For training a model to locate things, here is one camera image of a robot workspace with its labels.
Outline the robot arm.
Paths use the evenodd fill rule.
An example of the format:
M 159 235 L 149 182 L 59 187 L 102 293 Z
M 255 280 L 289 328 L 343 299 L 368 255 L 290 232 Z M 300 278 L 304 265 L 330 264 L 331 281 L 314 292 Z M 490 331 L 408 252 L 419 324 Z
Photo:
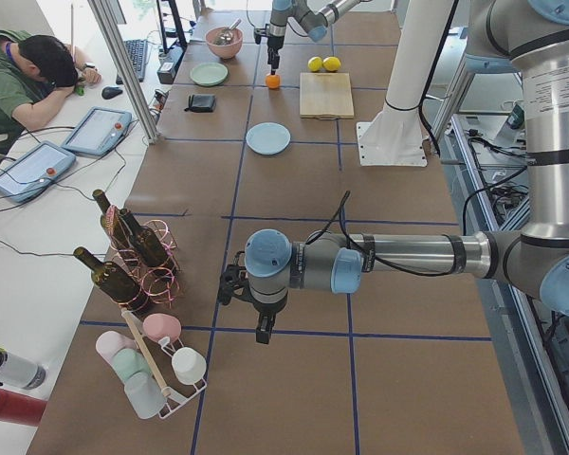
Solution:
M 351 294 L 363 273 L 381 267 L 506 282 L 569 317 L 569 1 L 473 2 L 468 56 L 504 58 L 522 74 L 528 222 L 469 236 L 321 230 L 302 243 L 257 231 L 245 247 L 243 296 L 258 312 L 258 342 L 269 342 L 290 289 Z
M 293 19 L 313 42 L 318 42 L 326 35 L 330 26 L 358 4 L 359 0 L 330 1 L 320 10 L 314 11 L 308 7 L 305 0 L 273 0 L 269 21 L 264 27 L 254 29 L 257 44 L 261 43 L 263 37 L 266 38 L 270 75 L 275 75 L 279 68 L 279 51 L 285 43 L 289 19 Z

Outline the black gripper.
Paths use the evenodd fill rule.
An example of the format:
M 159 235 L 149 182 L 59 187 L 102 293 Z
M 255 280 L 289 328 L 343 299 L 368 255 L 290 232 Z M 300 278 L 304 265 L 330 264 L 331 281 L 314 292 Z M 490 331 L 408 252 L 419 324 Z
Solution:
M 259 313 L 255 329 L 256 342 L 268 344 L 271 339 L 276 315 L 285 308 L 285 289 L 282 288 L 274 293 L 266 293 L 251 288 L 250 295 L 254 298 L 252 305 Z
M 270 66 L 270 75 L 274 76 L 279 68 L 279 51 L 284 46 L 283 36 L 273 36 L 267 37 L 267 47 L 268 47 L 268 64 Z

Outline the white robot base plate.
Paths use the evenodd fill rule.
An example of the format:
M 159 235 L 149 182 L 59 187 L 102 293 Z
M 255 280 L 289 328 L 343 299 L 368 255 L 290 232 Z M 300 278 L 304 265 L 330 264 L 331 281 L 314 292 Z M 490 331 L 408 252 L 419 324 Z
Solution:
M 428 164 L 418 119 L 400 125 L 358 122 L 357 140 L 361 166 L 426 167 Z

